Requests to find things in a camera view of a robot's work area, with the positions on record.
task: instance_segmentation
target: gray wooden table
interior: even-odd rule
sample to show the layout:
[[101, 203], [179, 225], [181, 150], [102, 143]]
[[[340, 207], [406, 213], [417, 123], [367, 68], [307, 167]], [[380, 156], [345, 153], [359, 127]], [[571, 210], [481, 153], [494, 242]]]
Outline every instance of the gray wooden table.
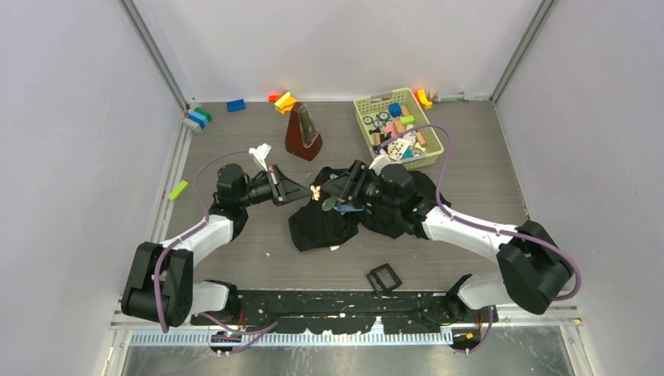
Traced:
[[[285, 151], [288, 115], [276, 112], [271, 103], [247, 103], [246, 110], [234, 113], [226, 111], [225, 103], [206, 103], [203, 108], [213, 120], [193, 137], [182, 178], [193, 184], [206, 161], [260, 143], [272, 145], [269, 161], [303, 185], [310, 184], [322, 167], [345, 168], [355, 159], [370, 161], [351, 102], [306, 104], [324, 142], [313, 161]], [[525, 209], [493, 105], [440, 103], [426, 114], [429, 121], [446, 126], [454, 136], [442, 187], [453, 207], [494, 222], [523, 223]], [[439, 137], [449, 150], [445, 136]], [[251, 176], [258, 172], [248, 155], [233, 156], [211, 166], [200, 180], [208, 203], [215, 191], [218, 168], [229, 162], [238, 163]], [[422, 171], [436, 180], [441, 165], [442, 156]], [[195, 279], [224, 280], [239, 288], [370, 289], [366, 273], [389, 262], [403, 281], [402, 289], [445, 290], [465, 273], [496, 269], [486, 259], [451, 244], [407, 235], [393, 240], [362, 226], [356, 237], [336, 251], [321, 248], [300, 253], [291, 242], [287, 220], [305, 202], [281, 208], [269, 203], [250, 207], [249, 222], [242, 234], [201, 262], [194, 271]], [[181, 233], [202, 215], [191, 186], [175, 203], [168, 236]]]

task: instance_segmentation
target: white wall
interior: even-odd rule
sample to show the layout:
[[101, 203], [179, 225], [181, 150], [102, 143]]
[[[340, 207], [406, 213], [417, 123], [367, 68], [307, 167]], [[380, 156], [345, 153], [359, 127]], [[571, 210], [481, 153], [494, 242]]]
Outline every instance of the white wall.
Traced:
[[664, 2], [561, 0], [498, 110], [526, 204], [579, 263], [601, 375], [662, 374]]
[[539, 1], [137, 0], [200, 101], [357, 99], [384, 90], [488, 98]]
[[179, 108], [114, 0], [3, 2], [0, 51], [0, 374], [90, 376]]

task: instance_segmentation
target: black cloth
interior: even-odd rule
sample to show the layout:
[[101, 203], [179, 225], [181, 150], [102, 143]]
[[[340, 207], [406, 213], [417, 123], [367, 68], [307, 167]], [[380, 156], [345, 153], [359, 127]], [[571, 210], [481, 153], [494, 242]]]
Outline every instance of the black cloth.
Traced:
[[[334, 177], [330, 177], [330, 174], [340, 175], [345, 171], [345, 168], [332, 169], [325, 167], [320, 170], [311, 185], [320, 186]], [[426, 198], [434, 199], [435, 184], [431, 179], [419, 171], [408, 173], [413, 177], [415, 187], [419, 193]], [[399, 226], [399, 221], [387, 218], [385, 215], [368, 215], [364, 211], [341, 215], [336, 210], [323, 211], [321, 206], [329, 196], [329, 194], [321, 191], [319, 200], [310, 200], [307, 205], [301, 207], [288, 219], [290, 238], [300, 252], [341, 245], [358, 233], [360, 223], [368, 230], [392, 239], [403, 235], [404, 230]], [[449, 204], [445, 198], [442, 198], [442, 202]]]

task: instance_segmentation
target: glass panel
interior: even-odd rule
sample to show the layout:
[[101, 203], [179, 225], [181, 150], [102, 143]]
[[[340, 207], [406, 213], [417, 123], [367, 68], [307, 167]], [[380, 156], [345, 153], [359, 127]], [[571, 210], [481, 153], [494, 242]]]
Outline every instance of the glass panel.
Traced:
[[494, 327], [466, 357], [432, 345], [256, 347], [216, 358], [204, 347], [131, 347], [123, 375], [574, 375], [558, 327]]

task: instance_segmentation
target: blue block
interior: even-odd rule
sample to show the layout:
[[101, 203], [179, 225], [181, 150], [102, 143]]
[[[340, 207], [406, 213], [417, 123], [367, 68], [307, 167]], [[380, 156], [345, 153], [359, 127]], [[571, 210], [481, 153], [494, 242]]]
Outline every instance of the blue block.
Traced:
[[244, 99], [238, 99], [238, 100], [234, 100], [232, 102], [228, 102], [226, 104], [226, 108], [228, 108], [229, 112], [244, 110], [244, 108], [245, 108]]
[[392, 115], [393, 118], [401, 116], [401, 106], [398, 103], [391, 104], [389, 110], [390, 110], [390, 115]]
[[203, 121], [203, 123], [205, 123], [205, 125], [210, 124], [210, 121], [208, 120], [207, 117], [205, 117], [205, 116], [203, 116], [203, 115], [197, 113], [196, 111], [191, 111], [191, 112], [189, 113], [189, 115], [191, 115], [192, 118], [201, 119], [201, 120]]
[[187, 114], [187, 119], [195, 122], [200, 126], [201, 129], [205, 128], [205, 121], [202, 121], [198, 117], [193, 116], [192, 114]]

